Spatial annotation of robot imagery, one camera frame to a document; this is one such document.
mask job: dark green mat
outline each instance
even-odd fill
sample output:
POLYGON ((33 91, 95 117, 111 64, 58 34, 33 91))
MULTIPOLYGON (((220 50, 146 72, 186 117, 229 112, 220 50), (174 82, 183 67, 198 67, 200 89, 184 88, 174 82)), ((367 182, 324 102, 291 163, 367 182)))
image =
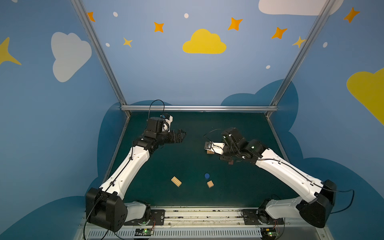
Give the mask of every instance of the dark green mat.
MULTIPOLYGON (((257 139, 281 156, 281 152, 262 113, 169 113, 171 129, 182 129, 187 136, 180 144, 166 144, 157 149, 141 167, 125 195, 124 202, 141 200, 152 206, 239 206, 258 207, 265 198, 276 194, 283 199, 298 195, 287 185, 249 162, 228 165, 217 155, 207 154, 203 135, 213 129, 236 127, 248 140, 257 139), (208 188, 205 173, 214 186, 208 188), (181 182, 178 188, 171 178, 181 182)), ((153 112, 151 116, 160 115, 153 112)), ((127 156, 132 141, 146 127, 148 113, 134 112, 111 174, 127 156)), ((221 130, 207 136, 221 142, 221 130)))

